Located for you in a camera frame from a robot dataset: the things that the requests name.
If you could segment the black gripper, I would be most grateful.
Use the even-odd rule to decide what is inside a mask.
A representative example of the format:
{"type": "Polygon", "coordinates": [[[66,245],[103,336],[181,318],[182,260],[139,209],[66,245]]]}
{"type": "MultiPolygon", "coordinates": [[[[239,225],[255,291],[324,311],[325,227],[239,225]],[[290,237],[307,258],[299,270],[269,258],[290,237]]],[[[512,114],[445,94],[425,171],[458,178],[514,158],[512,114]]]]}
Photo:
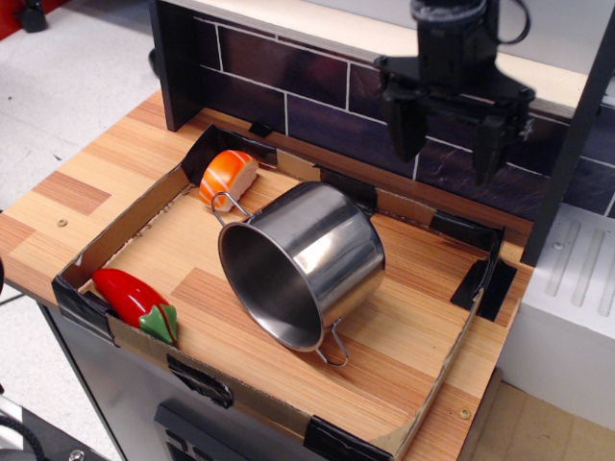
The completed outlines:
{"type": "Polygon", "coordinates": [[[417,16],[418,54],[380,56],[383,114],[396,155],[413,160],[426,144],[428,118],[450,117],[476,128],[477,185],[491,182],[514,139],[530,132],[532,88],[496,65],[497,16],[417,16]]]}

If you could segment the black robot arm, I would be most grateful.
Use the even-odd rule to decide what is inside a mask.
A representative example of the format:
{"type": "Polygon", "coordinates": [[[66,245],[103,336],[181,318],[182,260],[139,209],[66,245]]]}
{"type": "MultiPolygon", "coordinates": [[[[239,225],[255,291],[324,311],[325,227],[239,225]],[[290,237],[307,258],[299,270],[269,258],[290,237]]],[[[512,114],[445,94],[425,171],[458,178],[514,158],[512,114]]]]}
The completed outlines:
{"type": "Polygon", "coordinates": [[[479,184],[490,182],[509,148],[532,131],[533,88],[496,64],[500,4],[497,1],[413,1],[418,54],[380,56],[383,116],[395,152],[414,159],[426,144],[428,119],[440,116],[476,130],[473,167],[479,184]]]}

